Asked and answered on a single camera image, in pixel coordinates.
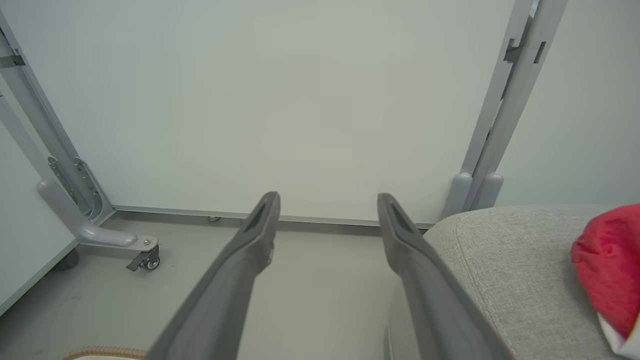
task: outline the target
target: gray floor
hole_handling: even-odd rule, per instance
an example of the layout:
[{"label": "gray floor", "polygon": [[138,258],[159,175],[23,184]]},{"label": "gray floor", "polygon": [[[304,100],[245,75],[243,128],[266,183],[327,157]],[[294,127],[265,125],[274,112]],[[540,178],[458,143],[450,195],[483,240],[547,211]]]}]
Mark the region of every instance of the gray floor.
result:
[{"label": "gray floor", "polygon": [[[49,273],[0,318],[0,359],[50,360],[88,345],[148,349],[235,233],[228,223],[111,219],[104,227],[157,236],[160,267],[130,272],[125,258],[84,251],[76,268]],[[335,229],[342,234],[278,232],[273,262],[255,282],[238,359],[383,358],[397,277],[378,236]]]}]

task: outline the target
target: gray upholstered seat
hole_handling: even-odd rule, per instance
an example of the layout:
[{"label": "gray upholstered seat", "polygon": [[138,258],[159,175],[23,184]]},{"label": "gray upholstered seat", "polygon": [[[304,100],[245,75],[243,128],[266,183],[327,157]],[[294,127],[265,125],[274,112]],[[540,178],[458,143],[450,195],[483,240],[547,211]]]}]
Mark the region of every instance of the gray upholstered seat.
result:
[{"label": "gray upholstered seat", "polygon": [[[618,359],[578,281],[570,247],[610,206],[513,206],[462,213],[425,234],[517,359]],[[388,356],[419,359],[402,284]]]}]

